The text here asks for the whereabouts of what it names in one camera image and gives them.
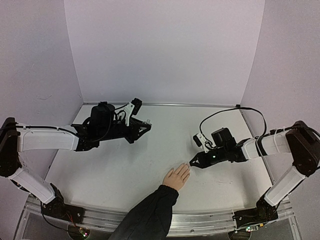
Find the person's bare hand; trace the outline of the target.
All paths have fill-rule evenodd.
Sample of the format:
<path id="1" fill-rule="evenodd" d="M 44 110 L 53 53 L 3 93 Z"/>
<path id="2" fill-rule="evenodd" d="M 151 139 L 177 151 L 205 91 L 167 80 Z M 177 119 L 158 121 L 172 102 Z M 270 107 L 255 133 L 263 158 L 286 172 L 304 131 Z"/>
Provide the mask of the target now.
<path id="1" fill-rule="evenodd" d="M 172 168 L 164 177 L 162 184 L 177 192 L 182 189 L 190 177 L 190 166 L 182 163 L 178 168 Z"/>

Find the black sleeved forearm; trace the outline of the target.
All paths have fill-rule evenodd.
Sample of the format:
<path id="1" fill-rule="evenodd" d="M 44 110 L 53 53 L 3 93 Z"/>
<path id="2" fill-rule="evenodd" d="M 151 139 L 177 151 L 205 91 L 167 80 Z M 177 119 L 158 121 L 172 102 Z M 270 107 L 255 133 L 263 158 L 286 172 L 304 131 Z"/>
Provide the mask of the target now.
<path id="1" fill-rule="evenodd" d="M 170 230 L 179 193 L 165 185 L 132 208 L 110 240 L 164 240 Z"/>

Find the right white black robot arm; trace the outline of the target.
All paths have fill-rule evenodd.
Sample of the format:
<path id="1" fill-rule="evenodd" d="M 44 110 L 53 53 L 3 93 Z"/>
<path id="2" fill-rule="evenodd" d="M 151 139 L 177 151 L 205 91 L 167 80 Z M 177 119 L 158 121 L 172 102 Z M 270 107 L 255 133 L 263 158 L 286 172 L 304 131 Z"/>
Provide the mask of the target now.
<path id="1" fill-rule="evenodd" d="M 202 151 L 190 160 L 190 166 L 205 169 L 223 162 L 242 163 L 282 154 L 292 158 L 291 166 L 259 198 L 254 208 L 238 210 L 233 214 L 238 230 L 277 220 L 281 201 L 320 168 L 320 134 L 302 120 L 240 142 L 236 142 L 226 127 L 211 136 L 215 143 L 213 147 L 209 146 L 203 134 L 193 136 Z"/>

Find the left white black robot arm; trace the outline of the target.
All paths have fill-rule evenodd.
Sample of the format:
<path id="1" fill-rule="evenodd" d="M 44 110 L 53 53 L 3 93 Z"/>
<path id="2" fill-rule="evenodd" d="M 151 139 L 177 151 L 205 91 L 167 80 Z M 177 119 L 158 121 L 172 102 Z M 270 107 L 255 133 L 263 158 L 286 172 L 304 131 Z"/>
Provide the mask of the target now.
<path id="1" fill-rule="evenodd" d="M 121 107 L 99 102 L 83 123 L 66 127 L 25 125 L 8 117 L 0 128 L 1 177 L 37 198 L 44 216 L 82 223 L 84 208 L 66 204 L 60 190 L 29 169 L 19 154 L 30 150 L 86 152 L 98 148 L 102 141 L 116 139 L 133 144 L 152 128 L 149 121 L 135 118 L 142 104 L 138 98 Z"/>

